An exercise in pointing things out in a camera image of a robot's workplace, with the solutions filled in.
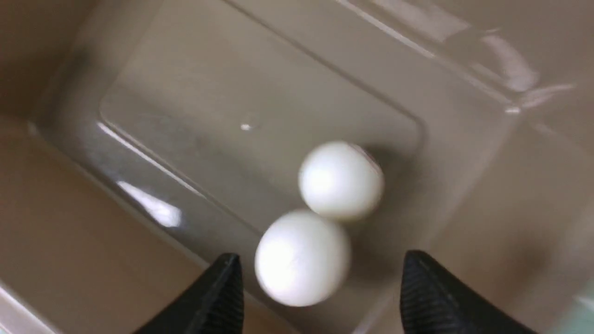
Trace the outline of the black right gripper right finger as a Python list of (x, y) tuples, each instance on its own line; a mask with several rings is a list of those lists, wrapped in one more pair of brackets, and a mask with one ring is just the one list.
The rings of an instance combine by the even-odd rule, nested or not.
[(406, 334), (534, 334), (422, 250), (405, 254), (400, 317)]

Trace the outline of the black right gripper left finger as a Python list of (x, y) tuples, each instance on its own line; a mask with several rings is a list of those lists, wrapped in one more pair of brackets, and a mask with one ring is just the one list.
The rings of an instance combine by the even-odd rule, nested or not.
[(221, 254), (136, 334), (241, 334), (245, 301), (240, 256)]

